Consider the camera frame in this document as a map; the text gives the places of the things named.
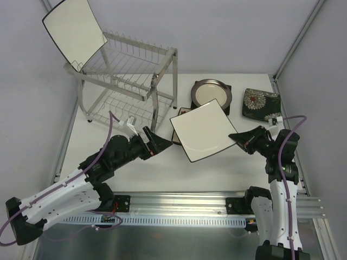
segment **white cable connector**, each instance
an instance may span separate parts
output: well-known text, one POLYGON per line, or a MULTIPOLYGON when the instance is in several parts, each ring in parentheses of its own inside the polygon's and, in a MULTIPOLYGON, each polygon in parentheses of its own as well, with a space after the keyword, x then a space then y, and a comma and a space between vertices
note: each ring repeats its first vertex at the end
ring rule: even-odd
POLYGON ((123 121, 121 122, 119 122, 121 129, 128 137, 132 138, 134 135, 137 135, 137 131, 135 129, 136 117, 130 116, 126 123, 123 121))
POLYGON ((270 128, 268 129, 271 135, 278 135, 278 124, 283 123, 283 117, 278 116, 277 118, 270 118, 268 124, 270 128))

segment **plate with black rim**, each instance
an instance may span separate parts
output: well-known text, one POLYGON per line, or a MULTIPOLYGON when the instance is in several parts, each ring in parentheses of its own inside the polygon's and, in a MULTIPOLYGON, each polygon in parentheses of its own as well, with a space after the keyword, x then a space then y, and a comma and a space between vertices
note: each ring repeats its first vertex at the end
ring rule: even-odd
POLYGON ((219 80, 197 81, 190 92, 193 103, 200 107, 209 101, 216 99, 222 109, 226 109, 232 102, 232 92, 219 80))

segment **white square plate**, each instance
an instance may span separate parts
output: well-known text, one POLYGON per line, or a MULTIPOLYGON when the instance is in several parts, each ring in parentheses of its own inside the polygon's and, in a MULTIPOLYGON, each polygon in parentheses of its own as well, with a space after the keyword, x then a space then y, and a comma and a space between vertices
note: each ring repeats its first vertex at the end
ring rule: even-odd
POLYGON ((228 135, 237 131, 216 99, 170 121, 192 163, 235 144, 228 135))

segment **black bracket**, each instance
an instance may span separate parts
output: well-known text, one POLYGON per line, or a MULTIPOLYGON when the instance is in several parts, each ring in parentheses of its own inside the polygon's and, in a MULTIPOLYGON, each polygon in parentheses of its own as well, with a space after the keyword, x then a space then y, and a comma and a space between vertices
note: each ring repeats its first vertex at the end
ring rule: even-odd
POLYGON ((113 205, 115 206, 115 212, 129 212, 130 199, 129 195, 114 195, 113 205))
POLYGON ((226 198, 226 208, 228 215, 253 215, 253 211, 247 205, 244 197, 226 198))

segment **square plate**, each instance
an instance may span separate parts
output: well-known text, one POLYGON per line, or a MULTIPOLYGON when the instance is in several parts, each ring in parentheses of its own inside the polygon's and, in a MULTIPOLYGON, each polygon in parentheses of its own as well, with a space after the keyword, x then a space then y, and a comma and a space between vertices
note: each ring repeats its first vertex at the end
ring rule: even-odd
MULTIPOLYGON (((178 115, 182 115, 182 114, 189 112, 189 111, 191 111, 191 108, 181 107, 179 109, 178 115)), ((173 130, 171 142, 174 143, 175 145, 182 145, 181 142, 179 141, 179 138, 178 138, 175 130, 173 130)))
POLYGON ((247 88, 243 97, 242 115, 265 122, 281 116, 281 97, 276 93, 247 88))
POLYGON ((237 131, 216 99, 170 121, 192 163, 235 144, 228 135, 237 131))

